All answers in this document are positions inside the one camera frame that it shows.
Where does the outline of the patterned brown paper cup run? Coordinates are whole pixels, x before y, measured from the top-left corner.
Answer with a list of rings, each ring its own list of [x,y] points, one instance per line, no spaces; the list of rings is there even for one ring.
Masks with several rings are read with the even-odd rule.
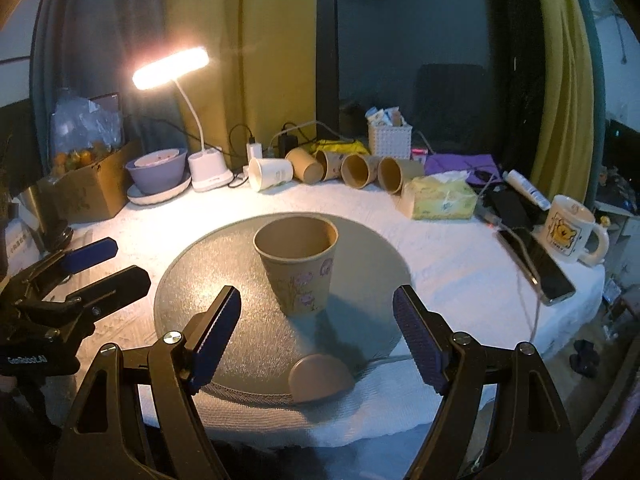
[[[254,251],[284,315],[315,314],[328,305],[339,239],[331,220],[310,214],[289,214],[257,230]]]

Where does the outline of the white paper cup lying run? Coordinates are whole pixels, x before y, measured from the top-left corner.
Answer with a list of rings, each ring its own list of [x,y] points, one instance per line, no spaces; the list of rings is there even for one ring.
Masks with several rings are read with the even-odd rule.
[[[293,179],[293,166],[285,158],[252,158],[248,163],[248,182],[255,192],[285,184]]]

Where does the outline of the brown paper cup lying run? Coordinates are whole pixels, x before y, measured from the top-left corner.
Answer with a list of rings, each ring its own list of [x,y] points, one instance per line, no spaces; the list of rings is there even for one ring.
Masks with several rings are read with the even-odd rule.
[[[293,148],[285,158],[293,167],[294,177],[306,185],[313,185],[323,178],[323,168],[311,154],[303,148]]]
[[[390,195],[398,194],[406,182],[423,176],[420,160],[384,157],[378,164],[378,184]]]
[[[341,166],[343,181],[351,188],[365,188],[378,177],[380,158],[373,155],[349,154]]]
[[[314,157],[322,167],[323,181],[341,179],[342,163],[345,158],[345,154],[339,152],[318,150],[316,151],[316,154],[314,154]]]

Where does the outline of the cardboard box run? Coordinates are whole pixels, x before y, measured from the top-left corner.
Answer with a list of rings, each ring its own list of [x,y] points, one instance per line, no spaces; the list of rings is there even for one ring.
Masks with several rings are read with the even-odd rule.
[[[108,220],[129,202],[132,179],[126,163],[141,155],[142,143],[134,139],[99,162],[57,179],[44,177],[37,185],[60,217],[70,223]]]

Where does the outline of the white plate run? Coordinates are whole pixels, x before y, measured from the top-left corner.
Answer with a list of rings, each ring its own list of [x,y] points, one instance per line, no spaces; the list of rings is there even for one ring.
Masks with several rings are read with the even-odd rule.
[[[191,185],[191,181],[191,175],[186,171],[180,182],[173,188],[168,188],[165,191],[154,194],[144,194],[138,189],[137,185],[133,184],[128,188],[126,196],[130,203],[133,203],[134,205],[155,206],[178,197]]]

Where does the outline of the purple bowl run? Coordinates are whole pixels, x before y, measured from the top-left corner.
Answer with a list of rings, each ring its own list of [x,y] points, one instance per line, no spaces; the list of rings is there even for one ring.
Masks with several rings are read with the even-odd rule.
[[[162,192],[180,182],[186,171],[186,149],[155,151],[130,160],[125,168],[142,193]]]

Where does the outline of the plastic bag of fruit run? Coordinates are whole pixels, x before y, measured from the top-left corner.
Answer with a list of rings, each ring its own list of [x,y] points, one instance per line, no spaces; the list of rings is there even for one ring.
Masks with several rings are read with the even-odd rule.
[[[117,93],[85,98],[72,89],[58,92],[50,116],[49,157],[55,174],[90,166],[124,143]]]

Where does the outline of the black smartphone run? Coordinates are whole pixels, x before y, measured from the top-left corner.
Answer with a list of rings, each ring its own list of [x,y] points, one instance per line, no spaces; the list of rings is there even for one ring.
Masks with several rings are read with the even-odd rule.
[[[551,306],[575,295],[573,283],[531,232],[501,228],[497,237],[532,283],[543,304]]]

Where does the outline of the white desk lamp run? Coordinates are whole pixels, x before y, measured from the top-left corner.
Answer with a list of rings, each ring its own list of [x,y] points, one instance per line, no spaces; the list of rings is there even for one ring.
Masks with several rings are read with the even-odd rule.
[[[201,118],[180,84],[183,76],[205,68],[209,62],[210,58],[204,47],[190,47],[145,64],[137,68],[131,76],[138,90],[148,91],[171,82],[182,96],[198,128],[200,149],[188,157],[188,165],[192,188],[199,193],[222,188],[233,179],[232,171],[224,161],[222,149],[219,146],[206,146]]]

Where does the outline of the brown round lid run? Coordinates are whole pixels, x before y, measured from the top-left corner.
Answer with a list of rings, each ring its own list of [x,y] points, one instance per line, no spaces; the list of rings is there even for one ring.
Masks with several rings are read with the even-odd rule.
[[[310,354],[296,362],[288,373],[288,388],[295,403],[318,402],[352,390],[354,376],[339,359]]]

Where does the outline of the white cartoon mug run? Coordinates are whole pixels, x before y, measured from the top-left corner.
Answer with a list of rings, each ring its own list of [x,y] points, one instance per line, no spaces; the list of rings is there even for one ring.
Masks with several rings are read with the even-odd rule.
[[[602,263],[610,238],[594,214],[574,198],[555,195],[540,233],[541,244],[552,257],[585,266]]]

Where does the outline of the white power adapter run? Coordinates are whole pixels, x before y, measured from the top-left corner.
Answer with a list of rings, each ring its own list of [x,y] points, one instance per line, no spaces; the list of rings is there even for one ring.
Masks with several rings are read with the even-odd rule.
[[[249,162],[254,158],[262,158],[262,144],[258,142],[247,143],[246,156]]]

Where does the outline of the yellow tissue pack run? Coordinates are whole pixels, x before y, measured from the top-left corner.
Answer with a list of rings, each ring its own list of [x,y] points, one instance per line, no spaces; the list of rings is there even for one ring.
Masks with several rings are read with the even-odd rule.
[[[469,173],[462,170],[415,177],[404,184],[397,208],[413,220],[469,220],[477,194],[467,177]]]

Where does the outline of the white tube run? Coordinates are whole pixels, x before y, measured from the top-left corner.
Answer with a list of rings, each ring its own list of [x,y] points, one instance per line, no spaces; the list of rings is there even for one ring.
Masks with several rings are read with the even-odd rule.
[[[551,203],[548,198],[542,194],[532,182],[526,177],[520,174],[518,171],[512,169],[502,174],[503,180],[509,183],[515,191],[521,193],[532,204],[536,205],[543,211],[548,211],[551,207]]]

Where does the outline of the black power adapter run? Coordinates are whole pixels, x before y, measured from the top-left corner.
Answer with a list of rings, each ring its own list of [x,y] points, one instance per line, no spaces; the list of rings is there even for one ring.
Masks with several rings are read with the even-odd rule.
[[[298,147],[298,137],[293,133],[283,133],[277,140],[277,152],[280,158],[285,158],[288,152]]]

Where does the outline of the purple cloth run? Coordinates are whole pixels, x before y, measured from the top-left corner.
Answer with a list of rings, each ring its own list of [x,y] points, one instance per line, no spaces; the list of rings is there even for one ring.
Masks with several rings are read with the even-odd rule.
[[[472,186],[502,181],[499,168],[489,154],[431,154],[426,159],[424,171],[427,176],[447,171],[465,171],[468,174],[466,182]]]

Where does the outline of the yellow snack bag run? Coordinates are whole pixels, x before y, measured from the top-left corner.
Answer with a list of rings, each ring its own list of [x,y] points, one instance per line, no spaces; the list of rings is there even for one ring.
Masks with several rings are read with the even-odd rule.
[[[340,140],[318,140],[309,145],[309,153],[316,154],[318,151],[326,151],[338,154],[363,154],[370,155],[369,150],[359,140],[352,142]]]

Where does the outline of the white perforated basket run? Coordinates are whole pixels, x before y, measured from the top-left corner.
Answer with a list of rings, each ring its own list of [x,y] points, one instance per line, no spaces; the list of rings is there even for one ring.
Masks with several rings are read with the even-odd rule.
[[[369,126],[369,150],[378,157],[409,159],[411,156],[412,127],[388,125]]]

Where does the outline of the yellow curtain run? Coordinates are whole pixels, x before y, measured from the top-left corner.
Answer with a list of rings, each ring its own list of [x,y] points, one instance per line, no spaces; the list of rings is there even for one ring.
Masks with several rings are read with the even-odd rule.
[[[202,46],[210,62],[180,79],[204,129],[228,163],[245,158],[287,122],[316,116],[317,0],[164,0],[169,49]],[[185,102],[184,123],[200,146]]]

